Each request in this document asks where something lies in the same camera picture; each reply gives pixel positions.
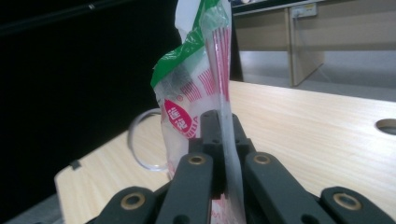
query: plastic bag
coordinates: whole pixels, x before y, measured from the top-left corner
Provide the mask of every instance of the plastic bag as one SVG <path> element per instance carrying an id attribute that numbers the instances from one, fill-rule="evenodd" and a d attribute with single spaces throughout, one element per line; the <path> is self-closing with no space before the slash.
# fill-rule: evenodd
<path id="1" fill-rule="evenodd" d="M 189 139 L 200 137 L 200 116 L 208 110 L 218 110 L 227 200 L 222 197 L 213 201 L 211 223 L 242 224 L 246 222 L 242 176 L 228 93 L 231 6 L 227 0 L 202 0 L 193 11 L 195 13 L 184 13 L 184 16 L 196 15 L 193 22 L 178 24 L 182 38 L 185 29 L 191 26 L 184 43 L 158 61 L 151 80 L 162 110 L 168 170 L 173 176 L 180 158 L 188 153 Z"/>

